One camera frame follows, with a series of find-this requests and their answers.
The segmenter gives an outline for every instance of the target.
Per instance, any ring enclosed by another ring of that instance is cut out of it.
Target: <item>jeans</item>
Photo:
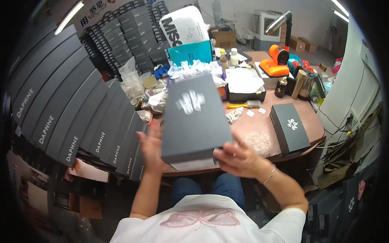
[[[174,182],[172,206],[176,205],[176,203],[186,195],[199,194],[204,193],[201,191],[200,186],[196,182],[189,178],[178,178]],[[239,177],[235,177],[228,173],[220,175],[215,181],[212,192],[209,194],[227,196],[234,200],[241,209],[245,209],[244,195]]]

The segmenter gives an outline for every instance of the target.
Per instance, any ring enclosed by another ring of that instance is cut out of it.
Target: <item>hand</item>
[[[222,150],[214,150],[214,156],[219,159],[220,168],[237,177],[265,181],[274,169],[272,163],[259,156],[237,133],[233,132],[232,136],[238,144],[225,143]]]
[[[137,132],[137,134],[142,146],[145,173],[162,175],[167,165],[161,159],[161,127],[150,125],[148,135],[142,132]]]

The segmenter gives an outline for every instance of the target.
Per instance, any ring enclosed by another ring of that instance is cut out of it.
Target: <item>bracelet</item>
[[[274,169],[273,169],[273,171],[270,173],[270,175],[269,175],[269,178],[267,178],[267,180],[266,181],[264,181],[262,184],[265,184],[266,182],[268,182],[271,178],[272,178],[272,176],[274,175],[274,172],[275,172],[275,165],[274,165]]]

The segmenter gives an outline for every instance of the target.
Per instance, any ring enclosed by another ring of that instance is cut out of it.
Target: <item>fluorescent light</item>
[[[333,1],[335,5],[338,6],[340,10],[342,10],[347,17],[350,17],[349,12],[347,12],[347,10],[337,0],[331,0],[331,1]]]
[[[341,13],[339,13],[338,11],[334,10],[334,14],[336,14],[337,16],[344,19],[344,21],[346,21],[347,23],[349,22],[349,20],[345,16],[343,16]]]
[[[69,23],[69,21],[74,17],[74,15],[78,12],[78,10],[80,10],[82,7],[84,6],[84,4],[81,2],[79,2],[73,9],[72,11],[70,11],[70,13],[68,13],[68,15],[66,15],[65,19],[62,21],[62,23],[60,24],[60,26],[57,28],[57,30],[55,31],[55,34],[58,35],[64,28],[65,26]]]

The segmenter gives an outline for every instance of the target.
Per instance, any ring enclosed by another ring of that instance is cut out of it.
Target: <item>white t-shirt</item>
[[[260,229],[229,197],[188,195],[146,220],[122,219],[110,242],[300,243],[304,223],[305,213],[289,208]]]

